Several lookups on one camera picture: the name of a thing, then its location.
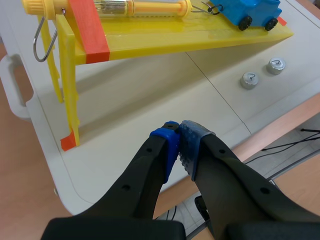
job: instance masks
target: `table handle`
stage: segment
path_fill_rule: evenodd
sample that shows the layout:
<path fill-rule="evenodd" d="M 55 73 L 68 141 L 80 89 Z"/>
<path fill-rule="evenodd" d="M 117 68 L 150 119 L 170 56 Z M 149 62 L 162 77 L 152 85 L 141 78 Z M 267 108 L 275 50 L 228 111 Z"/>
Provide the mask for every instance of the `table handle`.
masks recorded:
<path fill-rule="evenodd" d="M 0 61 L 0 78 L 11 111 L 18 118 L 31 122 L 28 109 L 23 101 L 20 89 L 16 82 L 14 69 L 20 65 L 8 55 Z"/>

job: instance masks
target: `wire hook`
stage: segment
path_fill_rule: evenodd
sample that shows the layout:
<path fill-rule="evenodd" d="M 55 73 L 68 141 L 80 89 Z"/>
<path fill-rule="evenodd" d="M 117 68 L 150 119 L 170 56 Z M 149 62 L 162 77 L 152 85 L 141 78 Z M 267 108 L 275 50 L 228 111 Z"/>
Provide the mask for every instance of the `wire hook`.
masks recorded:
<path fill-rule="evenodd" d="M 62 11 L 63 15 L 66 14 L 66 10 L 64 8 L 62 8 L 61 11 Z M 51 50 L 52 50 L 52 48 L 53 48 L 53 46 L 55 44 L 57 36 L 58 36 L 58 30 L 55 29 L 53 37 L 52 37 L 52 40 L 51 40 L 50 45 L 48 47 L 48 50 L 46 51 L 44 57 L 40 59 L 38 57 L 38 54 L 37 54 L 37 41 L 38 41 L 39 34 L 41 32 L 41 28 L 44 25 L 44 22 L 45 22 L 45 17 L 43 16 L 41 21 L 40 21 L 40 23 L 39 23 L 39 26 L 38 26 L 37 30 L 35 31 L 35 35 L 34 35 L 34 38 L 33 38 L 33 54 L 34 54 L 35 59 L 40 63 L 43 63 L 45 60 L 47 60 L 47 58 L 49 57 L 49 54 L 50 54 L 50 52 L 51 52 Z"/>

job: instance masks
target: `screw hole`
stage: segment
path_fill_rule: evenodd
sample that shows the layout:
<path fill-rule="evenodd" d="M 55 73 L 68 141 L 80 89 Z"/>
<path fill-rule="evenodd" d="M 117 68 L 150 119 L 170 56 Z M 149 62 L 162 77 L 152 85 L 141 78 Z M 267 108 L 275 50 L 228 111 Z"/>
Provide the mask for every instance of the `screw hole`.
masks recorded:
<path fill-rule="evenodd" d="M 261 191 L 263 194 L 269 194 L 269 193 L 270 193 L 270 190 L 269 190 L 268 188 L 265 188 L 265 187 L 260 188 L 260 191 Z"/>
<path fill-rule="evenodd" d="M 131 188 L 131 187 L 130 187 L 129 185 L 123 185 L 123 186 L 122 186 L 122 189 L 125 190 L 125 191 L 129 191 L 130 188 Z"/>

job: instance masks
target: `spring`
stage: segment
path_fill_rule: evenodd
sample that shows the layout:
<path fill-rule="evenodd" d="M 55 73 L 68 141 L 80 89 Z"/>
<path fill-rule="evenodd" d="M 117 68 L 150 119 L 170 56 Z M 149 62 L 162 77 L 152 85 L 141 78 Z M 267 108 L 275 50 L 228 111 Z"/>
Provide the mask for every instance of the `spring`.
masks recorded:
<path fill-rule="evenodd" d="M 95 8 L 103 14 L 125 14 L 125 1 L 100 0 L 94 1 Z"/>

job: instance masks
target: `black wheel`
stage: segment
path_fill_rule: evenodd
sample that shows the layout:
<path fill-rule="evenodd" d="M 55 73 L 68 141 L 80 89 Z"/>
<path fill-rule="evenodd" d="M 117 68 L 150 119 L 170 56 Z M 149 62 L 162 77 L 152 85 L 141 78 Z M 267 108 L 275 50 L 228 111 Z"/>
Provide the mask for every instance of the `black wheel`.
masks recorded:
<path fill-rule="evenodd" d="M 242 18 L 242 20 L 240 21 L 238 27 L 239 30 L 244 31 L 246 30 L 252 23 L 252 17 L 250 16 L 245 16 L 244 18 Z"/>
<path fill-rule="evenodd" d="M 277 25 L 277 23 L 278 23 L 278 19 L 272 18 L 266 23 L 266 25 L 264 26 L 264 29 L 267 31 L 270 31 Z"/>

